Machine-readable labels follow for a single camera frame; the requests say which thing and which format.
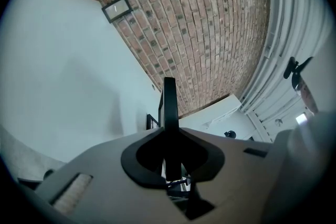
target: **ribbed white conduit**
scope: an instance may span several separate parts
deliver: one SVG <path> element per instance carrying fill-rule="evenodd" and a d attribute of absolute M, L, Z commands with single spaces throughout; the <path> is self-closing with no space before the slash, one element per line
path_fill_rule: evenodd
<path fill-rule="evenodd" d="M 276 1 L 271 0 L 271 9 L 281 10 L 283 13 L 271 12 L 271 16 L 277 16 L 277 18 L 270 18 L 270 22 L 276 19 L 282 24 L 277 24 L 279 28 L 275 32 L 276 35 L 272 36 L 268 33 L 267 38 L 273 38 L 274 50 L 269 60 L 265 61 L 264 58 L 260 60 L 253 78 L 243 92 L 241 111 L 245 114 L 256 110 L 272 96 L 280 83 L 283 83 L 282 75 L 291 56 L 302 63 L 308 57 L 315 55 L 333 27 L 333 18 L 328 14 L 330 11 L 325 0 L 277 1 L 279 4 L 282 3 L 283 7 L 272 6 L 274 2 Z M 270 106 L 276 102 L 274 98 L 272 99 Z M 272 112 L 272 118 L 290 108 L 292 102 L 291 99 L 277 112 Z M 264 105 L 262 107 L 263 110 L 258 112 L 259 115 L 267 113 L 267 108 Z"/>

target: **window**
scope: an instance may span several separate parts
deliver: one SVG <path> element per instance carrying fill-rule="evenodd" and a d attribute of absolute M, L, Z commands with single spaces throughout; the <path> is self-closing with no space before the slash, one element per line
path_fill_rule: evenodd
<path fill-rule="evenodd" d="M 296 117 L 296 121 L 297 121 L 299 124 L 302 124 L 302 123 L 306 122 L 306 121 L 307 121 L 306 114 L 303 113 L 303 114 L 301 114 L 300 116 Z"/>

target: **brick wall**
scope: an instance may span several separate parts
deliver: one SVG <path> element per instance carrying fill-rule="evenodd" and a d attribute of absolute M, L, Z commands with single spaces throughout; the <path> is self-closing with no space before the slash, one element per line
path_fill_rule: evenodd
<path fill-rule="evenodd" d="M 176 78 L 180 116 L 239 97 L 260 58 L 269 0 L 129 2 L 134 12 L 113 24 L 159 89 L 164 77 Z"/>

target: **curved brick wall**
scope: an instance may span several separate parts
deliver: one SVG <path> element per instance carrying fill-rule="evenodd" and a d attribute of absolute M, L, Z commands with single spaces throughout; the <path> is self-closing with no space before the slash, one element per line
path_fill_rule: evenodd
<path fill-rule="evenodd" d="M 134 12 L 113 24 L 159 89 L 163 77 L 176 78 L 180 116 L 239 97 L 260 58 L 269 0 L 129 2 Z"/>

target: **light fixture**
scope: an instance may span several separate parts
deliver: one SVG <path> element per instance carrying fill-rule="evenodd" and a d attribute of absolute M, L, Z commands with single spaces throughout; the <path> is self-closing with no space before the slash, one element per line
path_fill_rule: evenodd
<path fill-rule="evenodd" d="M 114 0 L 102 8 L 109 23 L 133 11 L 128 0 Z"/>
<path fill-rule="evenodd" d="M 302 124 L 304 122 L 307 121 L 307 117 L 306 117 L 306 114 L 301 114 L 300 116 L 296 117 L 296 121 L 299 123 L 299 124 Z"/>

